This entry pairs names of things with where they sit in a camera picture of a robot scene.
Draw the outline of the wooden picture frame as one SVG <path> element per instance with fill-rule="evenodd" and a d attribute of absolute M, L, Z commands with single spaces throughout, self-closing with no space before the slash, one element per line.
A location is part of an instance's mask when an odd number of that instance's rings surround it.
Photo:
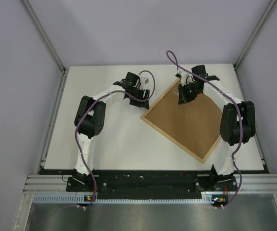
<path fill-rule="evenodd" d="M 222 112 L 204 94 L 179 104 L 176 80 L 146 111 L 141 119 L 169 141 L 204 164 L 220 142 Z"/>

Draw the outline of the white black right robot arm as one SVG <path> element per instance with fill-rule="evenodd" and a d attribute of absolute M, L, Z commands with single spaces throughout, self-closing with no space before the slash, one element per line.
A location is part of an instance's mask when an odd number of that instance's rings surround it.
<path fill-rule="evenodd" d="M 225 89 L 217 76 L 210 76 L 204 65 L 192 68 L 190 72 L 176 69 L 176 77 L 181 80 L 178 86 L 179 104 L 194 101 L 199 94 L 211 99 L 221 110 L 220 137 L 222 140 L 219 155 L 212 165 L 208 178 L 196 182 L 197 190 L 223 190 L 232 183 L 237 153 L 256 133 L 255 108 L 251 101 L 243 101 Z"/>

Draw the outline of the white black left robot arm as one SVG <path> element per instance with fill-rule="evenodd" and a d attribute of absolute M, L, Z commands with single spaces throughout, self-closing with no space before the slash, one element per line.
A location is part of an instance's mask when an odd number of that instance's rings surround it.
<path fill-rule="evenodd" d="M 126 77 L 114 82 L 108 89 L 94 96 L 83 96 L 75 116 L 75 142 L 78 158 L 74 178 L 84 191 L 93 187 L 97 191 L 94 174 L 92 142 L 98 136 L 105 122 L 106 109 L 114 103 L 129 99 L 134 107 L 149 109 L 149 99 L 155 92 L 156 82 L 152 72 L 143 70 L 139 74 L 127 72 Z"/>

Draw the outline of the aluminium right corner post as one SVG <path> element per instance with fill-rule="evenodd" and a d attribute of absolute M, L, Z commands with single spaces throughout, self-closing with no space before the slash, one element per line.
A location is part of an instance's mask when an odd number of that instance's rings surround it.
<path fill-rule="evenodd" d="M 263 27 L 266 25 L 269 17 L 272 15 L 272 13 L 276 7 L 277 7 L 277 0 L 270 0 L 268 2 L 268 5 L 267 5 L 266 9 L 264 10 L 262 16 L 260 17 L 257 25 L 255 26 L 254 30 L 252 31 L 249 39 L 247 40 L 245 46 L 243 47 L 236 62 L 233 64 L 235 70 L 237 70 L 243 63 L 244 59 L 246 58 L 246 56 L 249 53 L 252 46 L 254 45 L 255 41 L 258 39 Z"/>

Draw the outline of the aluminium corner post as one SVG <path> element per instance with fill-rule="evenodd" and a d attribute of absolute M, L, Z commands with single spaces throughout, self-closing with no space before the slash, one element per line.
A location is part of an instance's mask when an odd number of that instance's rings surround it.
<path fill-rule="evenodd" d="M 260 17 L 257 25 L 255 26 L 254 30 L 252 31 L 249 39 L 247 40 L 245 46 L 243 47 L 236 62 L 233 64 L 235 70 L 237 70 L 243 63 L 244 59 L 246 58 L 246 56 L 249 53 L 252 46 L 254 45 L 255 41 L 258 39 L 263 27 L 266 25 L 269 17 L 272 15 L 272 13 L 276 7 L 277 7 L 277 0 L 270 0 L 268 2 L 268 5 L 267 5 L 266 9 L 264 10 L 262 16 Z"/>
<path fill-rule="evenodd" d="M 27 15 L 32 21 L 32 24 L 34 25 L 39 37 L 41 38 L 43 44 L 45 45 L 47 51 L 49 52 L 50 56 L 52 57 L 53 61 L 59 68 L 59 70 L 64 73 L 66 68 L 62 64 L 61 59 L 59 58 L 56 49 L 54 48 L 47 32 L 45 31 L 42 23 L 40 22 L 36 12 L 34 11 L 32 5 L 28 0 L 19 0 L 22 4 L 24 10 L 26 11 Z"/>

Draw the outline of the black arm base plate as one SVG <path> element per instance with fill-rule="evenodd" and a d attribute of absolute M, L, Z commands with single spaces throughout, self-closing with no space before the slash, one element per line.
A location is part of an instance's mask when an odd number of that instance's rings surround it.
<path fill-rule="evenodd" d="M 218 176 L 214 170 L 94 170 L 93 175 L 73 173 L 68 192 L 97 192 L 99 198 L 186 197 L 207 191 L 234 192 L 233 174 Z"/>

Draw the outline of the aluminium left corner post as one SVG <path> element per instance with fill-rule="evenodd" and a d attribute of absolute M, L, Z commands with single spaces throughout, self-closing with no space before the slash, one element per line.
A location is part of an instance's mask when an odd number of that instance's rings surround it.
<path fill-rule="evenodd" d="M 22 4 L 24 10 L 26 11 L 27 15 L 32 21 L 32 24 L 34 25 L 39 37 L 41 38 L 43 44 L 45 45 L 47 51 L 49 52 L 50 56 L 52 57 L 53 61 L 59 68 L 59 70 L 64 73 L 66 68 L 62 64 L 61 59 L 59 58 L 56 49 L 54 48 L 47 32 L 45 31 L 42 23 L 40 22 L 36 12 L 34 11 L 32 5 L 28 0 L 19 0 Z"/>

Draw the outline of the aluminium left table rail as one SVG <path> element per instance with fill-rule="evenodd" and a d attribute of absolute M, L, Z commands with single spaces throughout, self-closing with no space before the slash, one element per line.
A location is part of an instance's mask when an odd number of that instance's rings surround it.
<path fill-rule="evenodd" d="M 42 163 L 46 161 L 46 156 L 47 156 L 47 152 L 49 150 L 51 137 L 52 137 L 52 134 L 53 134 L 53 130 L 54 130 L 58 110 L 59 110 L 59 107 L 60 107 L 60 102 L 61 102 L 61 99 L 62 99 L 62 96 L 63 96 L 63 90 L 64 90 L 64 87 L 65 87 L 65 84 L 66 84 L 68 71 L 69 71 L 68 69 L 64 69 L 64 71 L 62 72 L 61 81 L 59 83 L 59 87 L 58 87 L 57 95 L 56 95 L 54 105 L 53 105 L 53 108 L 52 108 L 50 120 L 49 120 L 48 126 L 45 130 L 46 134 L 45 134 L 45 138 L 44 138 L 43 145 L 42 145 L 42 148 L 41 148 L 39 161 L 38 161 L 36 171 L 35 171 L 35 173 L 37 175 L 39 174 L 39 171 L 42 167 Z"/>

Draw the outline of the aluminium table rail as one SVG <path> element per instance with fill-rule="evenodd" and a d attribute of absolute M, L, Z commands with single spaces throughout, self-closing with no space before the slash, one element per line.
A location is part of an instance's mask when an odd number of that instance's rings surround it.
<path fill-rule="evenodd" d="M 56 95 L 54 105 L 53 105 L 53 108 L 52 108 L 50 120 L 49 120 L 48 126 L 45 130 L 46 134 L 45 134 L 45 138 L 44 138 L 43 145 L 42 145 L 42 148 L 41 148 L 39 161 L 38 161 L 36 171 L 35 171 L 35 173 L 37 175 L 39 174 L 39 171 L 42 167 L 42 163 L 46 161 L 46 156 L 47 156 L 47 152 L 49 150 L 51 137 L 52 137 L 52 134 L 53 134 L 53 130 L 54 130 L 58 110 L 59 110 L 59 107 L 60 107 L 60 102 L 61 102 L 61 99 L 62 99 L 62 96 L 63 96 L 63 90 L 64 90 L 64 87 L 65 87 L 65 84 L 66 84 L 68 71 L 69 71 L 68 69 L 64 69 L 64 71 L 62 72 L 61 81 L 59 83 L 59 87 L 58 87 L 57 95 Z"/>
<path fill-rule="evenodd" d="M 243 157 L 243 155 L 246 154 L 246 164 L 259 164 L 261 167 L 261 169 L 244 169 L 242 172 L 249 174 L 269 174 L 270 170 L 267 164 L 267 159 L 264 156 L 260 140 L 257 136 L 257 114 L 255 112 L 255 104 L 246 94 L 245 84 L 241 80 L 241 74 L 236 65 L 234 65 L 234 71 L 243 98 L 240 107 L 241 115 L 243 116 L 242 124 L 245 126 L 245 134 L 243 135 L 245 143 L 240 150 L 240 156 Z"/>

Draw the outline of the aluminium right table rail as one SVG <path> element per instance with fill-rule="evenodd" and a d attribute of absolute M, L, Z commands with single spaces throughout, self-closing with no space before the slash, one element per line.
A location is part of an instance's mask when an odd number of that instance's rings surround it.
<path fill-rule="evenodd" d="M 261 167 L 261 169 L 244 169 L 242 172 L 249 174 L 269 174 L 270 170 L 267 164 L 267 159 L 264 156 L 260 140 L 257 136 L 257 114 L 255 112 L 255 104 L 246 94 L 245 84 L 241 80 L 241 74 L 236 65 L 234 65 L 234 71 L 243 98 L 240 107 L 241 115 L 243 116 L 242 124 L 245 126 L 245 134 L 243 135 L 245 143 L 240 150 L 240 156 L 243 157 L 243 155 L 246 154 L 246 164 L 259 164 Z"/>

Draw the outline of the aluminium front rail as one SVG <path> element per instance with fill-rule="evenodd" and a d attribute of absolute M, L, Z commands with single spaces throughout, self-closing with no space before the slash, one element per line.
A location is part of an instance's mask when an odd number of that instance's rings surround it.
<path fill-rule="evenodd" d="M 67 183 L 59 175 L 27 176 L 23 193 L 68 194 Z M 274 194 L 277 193 L 277 174 L 244 174 L 239 190 L 240 194 Z"/>

